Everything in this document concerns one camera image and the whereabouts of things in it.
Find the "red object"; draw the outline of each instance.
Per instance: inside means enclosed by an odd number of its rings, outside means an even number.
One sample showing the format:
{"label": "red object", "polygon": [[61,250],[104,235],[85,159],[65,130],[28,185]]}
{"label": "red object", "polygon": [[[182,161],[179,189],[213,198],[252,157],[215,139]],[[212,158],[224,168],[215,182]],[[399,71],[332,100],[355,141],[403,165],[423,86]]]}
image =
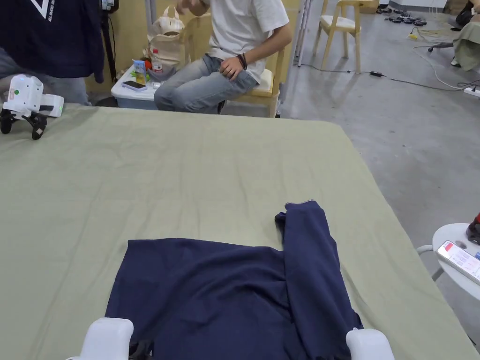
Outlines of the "red object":
{"label": "red object", "polygon": [[467,238],[480,245],[480,214],[478,214],[467,229]]}
{"label": "red object", "polygon": [[152,69],[152,63],[149,61],[149,60],[145,60],[145,68],[147,70],[151,70]]}

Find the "wooden chair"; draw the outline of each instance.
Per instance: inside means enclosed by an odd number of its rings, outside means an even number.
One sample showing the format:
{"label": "wooden chair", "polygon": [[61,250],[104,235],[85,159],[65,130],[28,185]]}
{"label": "wooden chair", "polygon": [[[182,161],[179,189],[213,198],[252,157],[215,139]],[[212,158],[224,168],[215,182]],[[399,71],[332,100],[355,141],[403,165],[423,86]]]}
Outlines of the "wooden chair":
{"label": "wooden chair", "polygon": [[[339,31],[343,33],[343,52],[345,58],[348,58],[348,34],[355,38],[355,72],[357,74],[360,73],[360,6],[363,6],[364,3],[369,1],[373,0],[339,0],[336,4],[335,12],[333,16],[331,16],[325,15],[328,0],[324,0],[322,15],[320,16],[320,22],[318,23],[317,38],[315,39],[315,45],[313,47],[313,55],[315,56],[323,29],[328,34],[328,40],[320,69],[325,70],[333,35],[335,31]],[[345,17],[347,15],[347,6],[352,6],[354,8],[355,20]]]}
{"label": "wooden chair", "polygon": [[[200,59],[208,52],[210,48],[208,40],[212,34],[212,29],[212,19],[209,13],[188,21],[184,30],[185,63]],[[235,101],[265,105],[268,107],[269,117],[274,118],[280,94],[280,78],[284,53],[283,49],[278,52],[275,72],[265,69],[262,73],[260,84],[253,90],[235,99]]]}

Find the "dark cloth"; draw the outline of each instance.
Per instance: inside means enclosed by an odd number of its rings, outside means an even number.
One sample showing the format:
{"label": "dark cloth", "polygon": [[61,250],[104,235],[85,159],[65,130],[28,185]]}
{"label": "dark cloth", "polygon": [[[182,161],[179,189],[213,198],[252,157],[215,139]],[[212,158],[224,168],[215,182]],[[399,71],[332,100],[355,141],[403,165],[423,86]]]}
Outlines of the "dark cloth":
{"label": "dark cloth", "polygon": [[98,0],[1,0],[0,48],[23,68],[103,82]]}
{"label": "dark cloth", "polygon": [[465,25],[467,25],[473,17],[472,8],[473,8],[473,3],[471,3],[470,1],[467,1],[463,10],[455,18],[455,22],[459,24],[461,27],[464,27]]}
{"label": "dark cloth", "polygon": [[315,201],[276,216],[284,251],[189,239],[130,240],[106,316],[152,339],[154,359],[348,357],[361,328]]}

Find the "power strip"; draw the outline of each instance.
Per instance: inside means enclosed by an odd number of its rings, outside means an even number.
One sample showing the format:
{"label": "power strip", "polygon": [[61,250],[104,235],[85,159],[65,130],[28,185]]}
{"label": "power strip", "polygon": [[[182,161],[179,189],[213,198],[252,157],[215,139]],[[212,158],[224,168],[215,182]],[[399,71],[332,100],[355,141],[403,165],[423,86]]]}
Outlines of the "power strip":
{"label": "power strip", "polygon": [[473,87],[468,87],[466,88],[463,92],[465,94],[469,94],[469,95],[473,95],[473,96],[476,96],[480,99],[480,88],[477,87],[476,90],[473,90],[474,88]]}

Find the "plastic bag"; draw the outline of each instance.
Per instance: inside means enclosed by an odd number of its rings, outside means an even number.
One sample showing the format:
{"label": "plastic bag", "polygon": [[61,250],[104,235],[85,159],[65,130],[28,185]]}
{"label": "plastic bag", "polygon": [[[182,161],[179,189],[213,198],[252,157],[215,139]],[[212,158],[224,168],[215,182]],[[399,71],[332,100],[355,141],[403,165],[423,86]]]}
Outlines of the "plastic bag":
{"label": "plastic bag", "polygon": [[183,67],[185,63],[185,45],[183,43],[183,29],[185,25],[179,18],[177,10],[174,8],[175,17],[168,16],[170,7],[167,7],[148,29],[148,47],[150,56],[153,49],[158,50],[155,54],[167,67]]}

